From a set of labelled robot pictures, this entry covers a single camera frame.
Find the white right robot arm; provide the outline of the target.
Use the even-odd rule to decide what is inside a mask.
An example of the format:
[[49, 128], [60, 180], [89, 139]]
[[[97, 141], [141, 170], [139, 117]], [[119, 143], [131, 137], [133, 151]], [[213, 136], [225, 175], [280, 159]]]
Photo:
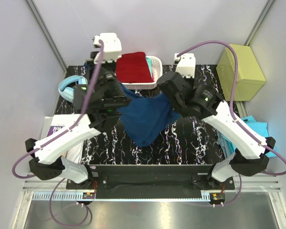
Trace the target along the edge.
[[273, 148], [274, 138], [257, 134], [231, 113], [228, 103], [216, 90], [207, 85], [194, 88], [177, 72], [164, 74], [157, 85], [169, 98], [175, 112], [211, 125], [236, 146], [229, 158], [216, 163], [209, 172], [207, 184], [210, 188], [218, 189], [237, 174], [251, 177], [266, 170], [269, 163], [266, 146]]

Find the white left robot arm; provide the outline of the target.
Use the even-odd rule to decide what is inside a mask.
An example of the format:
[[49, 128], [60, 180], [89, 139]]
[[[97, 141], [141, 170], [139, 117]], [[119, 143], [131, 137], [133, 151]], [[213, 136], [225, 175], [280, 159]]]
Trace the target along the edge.
[[101, 60], [102, 57], [103, 52], [92, 53], [87, 62], [89, 83], [74, 87], [73, 105], [80, 113], [78, 118], [42, 140], [26, 141], [26, 148], [33, 155], [30, 171], [39, 179], [62, 177], [84, 189], [93, 185], [89, 167], [68, 160], [63, 153], [114, 127], [122, 115], [120, 108], [131, 102], [115, 76], [115, 61]]

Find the navy blue t shirt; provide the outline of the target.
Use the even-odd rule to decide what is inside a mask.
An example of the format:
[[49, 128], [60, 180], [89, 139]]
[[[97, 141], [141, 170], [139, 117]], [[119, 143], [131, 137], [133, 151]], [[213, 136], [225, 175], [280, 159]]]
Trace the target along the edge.
[[139, 147], [149, 146], [161, 131], [180, 117], [163, 93], [149, 98], [135, 94], [124, 85], [122, 89], [131, 102], [118, 109], [122, 113], [120, 120], [126, 134]]

